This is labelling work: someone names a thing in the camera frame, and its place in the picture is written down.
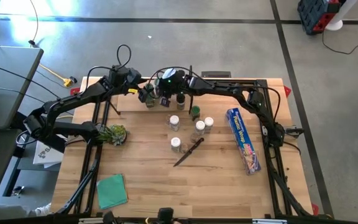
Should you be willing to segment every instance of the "concrete floor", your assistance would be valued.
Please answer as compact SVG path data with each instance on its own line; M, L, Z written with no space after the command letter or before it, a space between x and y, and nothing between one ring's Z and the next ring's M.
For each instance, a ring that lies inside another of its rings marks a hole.
M279 0L283 20L298 20L298 0ZM191 18L191 19L274 19L269 0L34 0L39 16L92 18ZM0 14L34 16L28 0L0 3ZM358 18L358 3L347 15ZM0 45L28 46L35 22L24 17L0 21ZM283 25L296 79L313 135L324 179L337 219L358 221L358 49L341 55L326 49L321 35L307 36L300 25ZM345 25L327 32L326 43L349 51L358 44L358 25ZM80 79L90 67L112 65L116 48L132 48L131 67L149 76L160 67L193 65L196 72L230 70L234 77L282 78L291 88L287 67L275 24L223 24L174 22L40 22L35 40L45 50L42 63L64 76ZM94 76L101 76L96 71ZM36 81L60 96L69 93L35 74ZM52 96L31 85L27 94L41 100ZM295 124L300 125L295 97L288 98ZM34 109L25 98L20 111ZM321 208L316 181L304 137L300 137L302 161L311 200ZM23 204L35 208L53 194L56 173L44 172L34 182L34 171L22 173L21 183L37 189L21 198L3 198L0 203Z

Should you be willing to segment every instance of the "wooden tabletop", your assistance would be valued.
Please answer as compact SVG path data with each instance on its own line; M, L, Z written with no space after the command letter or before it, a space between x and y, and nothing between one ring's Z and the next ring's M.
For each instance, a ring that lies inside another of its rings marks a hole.
M92 77L89 83L98 79L99 77ZM277 121L283 126L291 126L292 120L282 79L268 78L267 83L280 93L282 99ZM115 216L156 217L158 209L162 207L172 207L175 217L260 218L267 213L273 215L266 161L256 115L242 109L238 102L230 97L195 97L194 105L201 108L201 117L212 117L214 126L211 134L204 135L205 141L192 155L179 166L173 167L183 154L170 149L170 140L179 137L182 142L191 146L190 135L194 130L194 123L187 111L148 111L143 104L134 100L136 98L136 95L114 96L113 104L125 109L120 116L113 110L109 111L108 125L123 124L131 132L123 146L103 146L98 180L114 174L124 174L126 183L128 202L110 208ZM278 97L270 91L270 98L275 110ZM93 108L94 104L77 108L73 122L91 120ZM242 119L257 152L262 170L254 175L246 175L234 137L226 123L225 112L230 108L241 109ZM99 122L103 109L104 103L100 109ZM168 114L179 116L178 132L172 131L165 124ZM294 139L286 138L286 141L296 144ZM304 209L312 213L299 152L284 145L281 147L281 153L289 188ZM53 212L61 208L77 188L84 154L85 143L79 142L66 148L53 194ZM89 185L85 190L82 208L88 198L88 189ZM282 194L278 187L277 189L284 212ZM99 208L97 191L92 209L93 214L96 212L105 212Z

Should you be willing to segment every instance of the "white bottle cap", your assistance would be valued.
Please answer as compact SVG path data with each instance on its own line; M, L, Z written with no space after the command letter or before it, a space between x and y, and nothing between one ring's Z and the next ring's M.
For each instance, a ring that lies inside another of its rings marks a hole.
M210 117L207 117L207 118L205 118L204 123L207 126L212 126L214 124L214 119L210 118Z
M177 137L174 137L171 139L171 146L173 147L179 147L180 146L180 139Z
M179 123L179 117L178 116L176 116L176 115L173 115L173 116L171 116L170 118L169 118L169 122L171 123L171 124L178 124Z
M196 123L196 129L197 129L197 130L204 130L204 128L205 128L205 123L204 123L204 121L197 121L197 123Z

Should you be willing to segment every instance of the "black knife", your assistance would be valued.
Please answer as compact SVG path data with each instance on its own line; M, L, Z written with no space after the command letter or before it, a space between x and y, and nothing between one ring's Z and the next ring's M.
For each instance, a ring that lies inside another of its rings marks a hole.
M186 152L186 154L183 155L183 156L179 159L179 161L178 161L177 163L175 163L175 165L173 165L173 166L175 167L175 166L179 165L180 163L182 163L188 156L190 156L190 154L193 152L193 150L195 150L195 149L199 146L199 144L200 144L201 142L203 142L203 141L204 141L204 138L200 138L200 139L196 142L196 144L194 144L194 146L192 146L192 147Z

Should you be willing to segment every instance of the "green cloth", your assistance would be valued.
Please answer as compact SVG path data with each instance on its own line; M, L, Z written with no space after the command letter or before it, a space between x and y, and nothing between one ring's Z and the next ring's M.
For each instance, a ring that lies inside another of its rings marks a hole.
M127 203L124 176L116 174L97 183L99 206L101 209Z

